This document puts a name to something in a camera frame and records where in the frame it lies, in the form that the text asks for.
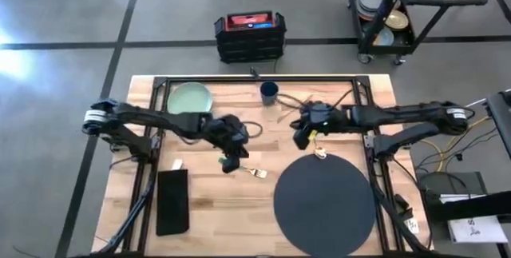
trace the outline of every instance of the dark blue mug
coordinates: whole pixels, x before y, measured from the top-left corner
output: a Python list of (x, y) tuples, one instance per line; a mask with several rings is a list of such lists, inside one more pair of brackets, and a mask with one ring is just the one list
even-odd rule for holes
[(273, 105), (279, 93), (279, 86), (273, 81), (265, 81), (261, 84), (259, 90), (261, 91), (261, 99), (263, 105)]

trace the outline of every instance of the metal cart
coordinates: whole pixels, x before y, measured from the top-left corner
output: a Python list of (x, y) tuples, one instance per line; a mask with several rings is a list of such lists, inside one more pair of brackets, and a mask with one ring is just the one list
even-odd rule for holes
[[(401, 65), (405, 62), (404, 57), (408, 54), (412, 54), (418, 47), (418, 45), (424, 40), (426, 35), (430, 32), (433, 26), (438, 22), (442, 15), (451, 6), (481, 6), (485, 5), (488, 0), (399, 0), (401, 5), (398, 8), (403, 12), (410, 22), (410, 24), (400, 31), (394, 31), (394, 43), (391, 46), (375, 46), (373, 45), (374, 40), (378, 36), (380, 30), (385, 25), (385, 20), (389, 16), (390, 12), (397, 0), (382, 0), (376, 15), (373, 20), (369, 23), (370, 25), (366, 28), (366, 31), (362, 30), (362, 24), (364, 21), (358, 16), (355, 0), (349, 0), (348, 7), (351, 9), (353, 17), (353, 23), (355, 32), (357, 34), (358, 41), (358, 60), (361, 63), (369, 63), (375, 55), (379, 54), (392, 54), (395, 55), (394, 64)], [(408, 15), (407, 6), (440, 6), (437, 13), (431, 18), (431, 20), (424, 27), (424, 30), (418, 35), (415, 35), (412, 21)]]

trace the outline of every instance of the concrete floor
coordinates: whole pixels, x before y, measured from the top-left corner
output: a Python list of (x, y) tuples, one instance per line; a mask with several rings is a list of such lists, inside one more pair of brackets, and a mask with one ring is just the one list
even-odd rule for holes
[[(125, 20), (128, 32), (122, 35), (129, 1), (0, 0), (1, 257), (24, 257), (13, 246), (40, 257), (54, 256), (85, 149), (86, 137), (80, 132), (83, 115), (99, 97), (109, 66), (116, 65), (120, 49), (113, 47), (118, 38), (121, 42), (208, 40), (213, 39), (212, 23), (220, 16), (266, 9), (287, 18), (287, 38), (355, 36), (346, 0), (137, 0), (131, 23)], [(418, 31), (435, 11), (410, 8)], [(511, 34), (511, 25), (497, 0), (489, 0), (486, 6), (449, 10), (430, 36), (505, 34)], [(388, 73), (401, 104), (429, 100), (468, 104), (511, 87), (510, 48), (511, 41), (425, 43), (405, 65), (394, 68), (391, 58), (385, 57), (362, 65), (355, 45), (287, 46), (277, 72)], [(250, 65), (261, 73), (272, 71), (269, 62), (225, 65), (215, 47), (123, 49), (110, 97), (123, 100), (134, 74), (247, 73)], [(476, 110), (479, 117), (484, 115), (482, 108)], [(412, 151), (416, 163), (430, 152), (422, 145)], [(70, 256), (90, 250), (110, 157), (100, 142)], [(450, 170), (480, 171), (490, 192), (511, 188), (511, 161), (497, 138), (467, 151), (465, 160), (452, 163)], [(505, 230), (511, 237), (511, 228)], [(493, 245), (461, 248), (445, 240), (435, 244), (440, 252), (497, 255)]]

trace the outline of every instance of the black round mat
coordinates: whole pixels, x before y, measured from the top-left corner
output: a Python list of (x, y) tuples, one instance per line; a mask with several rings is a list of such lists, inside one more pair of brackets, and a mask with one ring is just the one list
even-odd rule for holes
[(313, 257), (344, 257), (373, 228), (369, 182), (350, 162), (334, 155), (299, 158), (282, 173), (273, 196), (285, 237)]

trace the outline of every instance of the wooden table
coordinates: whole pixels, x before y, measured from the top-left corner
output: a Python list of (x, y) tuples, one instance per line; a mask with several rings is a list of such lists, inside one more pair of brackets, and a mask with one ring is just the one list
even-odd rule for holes
[[(149, 106), (153, 76), (134, 76), (129, 87), (127, 102), (141, 107)], [(371, 88), (376, 104), (387, 107), (395, 105), (394, 92), (388, 75), (370, 75)], [(241, 121), (256, 121), (263, 128), (260, 137), (251, 139), (246, 148), (250, 157), (242, 164), (268, 171), (266, 179), (258, 179), (249, 173), (221, 172), (218, 158), (221, 152), (202, 141), (197, 145), (185, 145), (170, 132), (161, 151), (159, 170), (170, 170), (175, 159), (184, 161), (189, 171), (190, 229), (185, 234), (156, 236), (156, 199), (153, 200), (145, 255), (148, 256), (301, 256), (303, 252), (294, 247), (281, 233), (273, 213), (273, 191), (280, 173), (295, 159), (312, 152), (313, 145), (300, 151), (296, 148), (289, 123), (298, 117), (297, 111), (285, 106), (262, 107), (259, 86), (249, 84), (207, 84), (213, 95), (215, 117), (231, 113)], [(333, 103), (342, 93), (351, 89), (345, 82), (280, 82), (280, 92), (302, 101), (307, 99)], [(344, 104), (354, 104), (349, 95)], [(143, 127), (130, 125), (137, 134)], [(383, 133), (400, 131), (401, 125), (381, 128)], [(256, 127), (249, 125), (249, 133)], [(319, 137), (319, 145), (328, 153), (346, 158), (362, 173), (367, 174), (361, 136), (358, 134), (331, 134)], [(116, 153), (114, 160), (127, 157), (128, 153)], [(414, 173), (410, 154), (400, 150), (396, 158)], [(422, 200), (414, 183), (395, 163), (390, 163), (390, 178), (394, 192), (402, 195), (414, 210), (420, 233), (418, 239), (427, 244), (429, 229), (422, 207)], [(105, 245), (126, 218), (129, 209), (133, 179), (137, 165), (126, 162), (116, 165), (109, 174), (105, 199), (97, 224), (93, 251)], [(391, 245), (395, 241), (390, 220), (384, 212), (387, 236)], [(141, 215), (136, 225), (140, 227)], [(367, 241), (352, 255), (381, 254), (381, 245), (375, 225)]]

